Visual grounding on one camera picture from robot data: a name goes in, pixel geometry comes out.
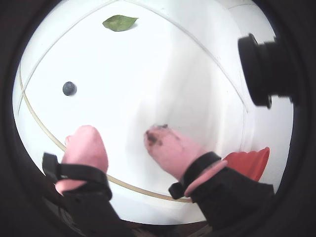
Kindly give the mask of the pink-tipped gripper finger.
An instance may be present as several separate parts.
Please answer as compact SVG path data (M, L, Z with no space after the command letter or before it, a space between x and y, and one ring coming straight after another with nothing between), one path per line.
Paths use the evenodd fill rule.
M144 145L161 169L177 180L168 189L172 198L190 198L214 231L247 218L275 195L273 185L259 181L269 147L221 158L167 125L149 128Z
M106 175L108 158L98 130L79 127L65 140L62 161L44 153L42 169L55 185L77 227L87 237L131 237L110 201L112 191Z

